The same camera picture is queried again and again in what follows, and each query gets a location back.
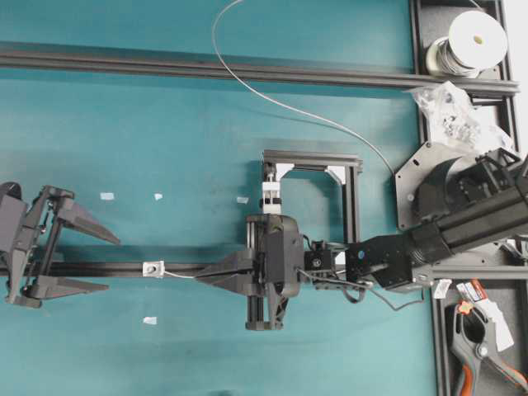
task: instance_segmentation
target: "plastic bag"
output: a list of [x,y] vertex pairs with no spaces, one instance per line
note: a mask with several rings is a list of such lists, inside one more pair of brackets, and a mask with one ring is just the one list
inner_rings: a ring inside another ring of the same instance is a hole
[[409,92],[429,122],[432,142],[467,153],[482,154],[501,147],[515,152],[506,132],[485,120],[474,109],[468,94],[452,82]]

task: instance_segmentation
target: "filament spool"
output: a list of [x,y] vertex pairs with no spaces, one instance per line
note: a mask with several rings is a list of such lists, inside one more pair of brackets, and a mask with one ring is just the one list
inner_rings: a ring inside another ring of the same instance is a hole
[[449,35],[429,47],[426,66],[433,76],[476,78],[501,63],[507,49],[506,32],[495,19],[481,11],[463,12]]

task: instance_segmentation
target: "teal table surface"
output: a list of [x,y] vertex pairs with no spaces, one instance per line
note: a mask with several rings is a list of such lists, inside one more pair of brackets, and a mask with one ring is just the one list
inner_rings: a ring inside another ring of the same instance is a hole
[[[7,1],[0,39],[210,54],[210,23],[224,4]],[[406,1],[247,0],[226,16],[219,41],[232,55],[409,70],[409,31]],[[350,126],[394,167],[418,147],[407,93],[253,85]],[[0,103],[0,181],[20,182],[26,201],[44,184],[71,189],[122,240],[112,247],[65,231],[65,260],[203,262],[240,248],[244,217],[258,212],[264,149],[359,155],[361,237],[397,232],[391,177],[364,144],[234,81],[1,69]],[[340,191],[327,175],[289,175],[283,200],[311,238],[342,239]],[[351,305],[305,286],[284,330],[248,332],[239,295],[193,280],[94,281],[111,288],[41,310],[0,305],[5,394],[436,392],[427,302],[394,313],[372,295]]]

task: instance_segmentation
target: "metal plate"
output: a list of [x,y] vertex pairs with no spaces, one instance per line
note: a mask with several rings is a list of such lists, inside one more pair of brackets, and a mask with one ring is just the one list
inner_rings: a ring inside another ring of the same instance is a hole
[[413,213],[415,191],[423,179],[439,163],[448,159],[463,157],[467,153],[456,151],[441,143],[425,143],[396,172],[396,202],[398,205],[398,227],[402,231],[420,223]]

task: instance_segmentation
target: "bolt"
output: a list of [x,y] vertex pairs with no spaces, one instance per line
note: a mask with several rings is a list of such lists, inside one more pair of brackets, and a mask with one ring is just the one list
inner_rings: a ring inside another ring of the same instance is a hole
[[478,354],[481,356],[487,356],[488,355],[488,348],[485,345],[481,345],[478,347]]

